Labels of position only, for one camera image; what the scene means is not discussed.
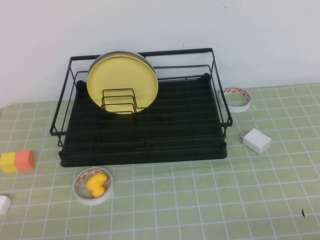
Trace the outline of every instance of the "rubber duck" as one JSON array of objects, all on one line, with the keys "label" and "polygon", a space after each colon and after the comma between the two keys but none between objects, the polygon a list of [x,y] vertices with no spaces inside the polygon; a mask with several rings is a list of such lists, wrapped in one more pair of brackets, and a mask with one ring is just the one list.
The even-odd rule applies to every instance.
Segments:
[{"label": "rubber duck", "polygon": [[85,187],[91,192],[93,197],[98,198],[105,193],[106,190],[103,187],[103,184],[107,180],[108,178],[106,175],[103,173],[98,173],[89,179]]}]

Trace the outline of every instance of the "white power adapter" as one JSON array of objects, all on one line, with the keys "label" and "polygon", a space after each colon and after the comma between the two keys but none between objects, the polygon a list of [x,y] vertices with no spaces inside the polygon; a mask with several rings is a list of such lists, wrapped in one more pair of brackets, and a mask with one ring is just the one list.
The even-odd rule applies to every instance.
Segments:
[{"label": "white power adapter", "polygon": [[243,138],[242,143],[258,154],[266,150],[272,141],[270,137],[255,128],[247,134],[241,134],[241,137]]},{"label": "white power adapter", "polygon": [[10,207],[11,200],[7,196],[0,196],[0,214],[5,215]]}]

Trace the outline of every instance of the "table surface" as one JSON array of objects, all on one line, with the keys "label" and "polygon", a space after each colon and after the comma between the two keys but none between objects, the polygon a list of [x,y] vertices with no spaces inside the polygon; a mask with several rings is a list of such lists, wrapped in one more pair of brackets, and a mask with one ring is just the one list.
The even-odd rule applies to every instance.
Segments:
[{"label": "table surface", "polygon": [[[232,114],[226,159],[105,166],[114,194],[92,207],[71,192],[85,167],[61,167],[49,134],[57,102],[3,109],[0,153],[32,150],[36,163],[0,173],[12,201],[0,239],[320,239],[320,83],[248,90],[253,105]],[[261,155],[241,142],[252,128],[272,138]]]}]

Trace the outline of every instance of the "dish rack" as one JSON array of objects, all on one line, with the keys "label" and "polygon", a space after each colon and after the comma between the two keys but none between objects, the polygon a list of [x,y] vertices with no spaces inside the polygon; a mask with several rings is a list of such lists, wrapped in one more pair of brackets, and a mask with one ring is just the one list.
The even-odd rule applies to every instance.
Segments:
[{"label": "dish rack", "polygon": [[132,94],[116,96],[132,99],[128,102],[132,114],[108,112],[105,97],[100,107],[90,98],[86,84],[88,69],[99,55],[70,58],[50,127],[50,134],[58,137],[58,146],[62,147],[58,154],[63,167],[227,156],[226,130],[233,120],[228,105],[224,104],[223,109],[219,105],[220,92],[224,102],[226,99],[213,49],[139,54],[153,65],[159,88],[154,102],[139,112],[133,89],[129,91]]}]

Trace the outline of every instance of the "yellow round lid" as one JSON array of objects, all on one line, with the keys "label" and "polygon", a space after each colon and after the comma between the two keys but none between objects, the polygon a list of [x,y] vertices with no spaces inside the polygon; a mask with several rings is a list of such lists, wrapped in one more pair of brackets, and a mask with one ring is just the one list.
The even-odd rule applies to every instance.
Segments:
[{"label": "yellow round lid", "polygon": [[143,61],[126,55],[99,61],[90,70],[86,85],[98,106],[117,114],[142,111],[158,93],[154,70]]}]

